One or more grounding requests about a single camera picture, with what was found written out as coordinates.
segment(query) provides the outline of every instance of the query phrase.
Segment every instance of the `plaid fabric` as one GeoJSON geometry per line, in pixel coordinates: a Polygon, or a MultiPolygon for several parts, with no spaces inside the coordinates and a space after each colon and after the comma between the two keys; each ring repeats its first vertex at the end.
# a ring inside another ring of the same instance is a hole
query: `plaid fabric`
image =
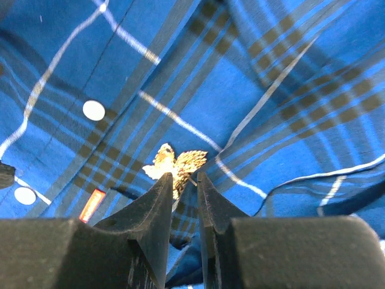
{"type": "MultiPolygon", "coordinates": [[[[169,143],[208,151],[200,170],[250,216],[355,214],[385,238],[384,13],[381,0],[15,1],[0,157],[17,183],[0,217],[78,217],[98,188],[95,224],[153,185],[141,168],[169,143]],[[38,200],[16,201],[20,186],[38,200]]],[[[185,247],[168,280],[200,282],[196,187],[174,207],[185,247]]]]}

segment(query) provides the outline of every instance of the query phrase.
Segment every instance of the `blue fabric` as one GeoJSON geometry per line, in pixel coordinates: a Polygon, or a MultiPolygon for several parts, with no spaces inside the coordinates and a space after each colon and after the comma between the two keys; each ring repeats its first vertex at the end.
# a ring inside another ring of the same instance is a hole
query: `blue fabric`
{"type": "MultiPolygon", "coordinates": [[[[141,168],[169,143],[208,151],[200,170],[249,216],[354,214],[385,239],[384,14],[382,0],[15,1],[0,157],[19,181],[0,217],[78,217],[98,188],[93,225],[154,184],[141,168]],[[45,198],[20,204],[26,185],[45,198]]],[[[189,183],[170,282],[202,282],[197,222],[189,183]]]]}

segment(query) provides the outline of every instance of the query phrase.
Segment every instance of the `red label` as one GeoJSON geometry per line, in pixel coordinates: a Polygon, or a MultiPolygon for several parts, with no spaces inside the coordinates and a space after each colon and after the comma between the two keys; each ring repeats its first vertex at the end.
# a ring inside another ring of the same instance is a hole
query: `red label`
{"type": "Polygon", "coordinates": [[[103,201],[105,196],[106,193],[95,189],[91,197],[88,199],[88,202],[85,204],[85,207],[82,213],[80,214],[79,219],[81,219],[84,223],[87,223],[93,213],[95,213],[96,209],[103,201]]]}

